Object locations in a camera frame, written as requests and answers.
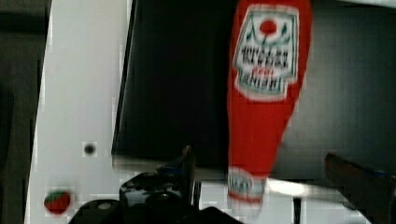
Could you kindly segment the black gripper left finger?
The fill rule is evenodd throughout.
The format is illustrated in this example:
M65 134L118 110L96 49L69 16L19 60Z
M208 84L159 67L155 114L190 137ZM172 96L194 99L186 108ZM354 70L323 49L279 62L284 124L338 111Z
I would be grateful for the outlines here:
M145 203L147 198L160 191L170 192L191 203L194 184L195 157L192 145L186 145L181 155L163 166L157 167L154 173L141 173L120 186L120 201L126 207Z

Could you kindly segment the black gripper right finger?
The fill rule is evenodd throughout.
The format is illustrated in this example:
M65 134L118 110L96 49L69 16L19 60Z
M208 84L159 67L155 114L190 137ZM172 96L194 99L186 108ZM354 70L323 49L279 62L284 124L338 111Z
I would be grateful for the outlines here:
M395 176L376 172L341 156L324 159L329 182L371 224L395 224Z

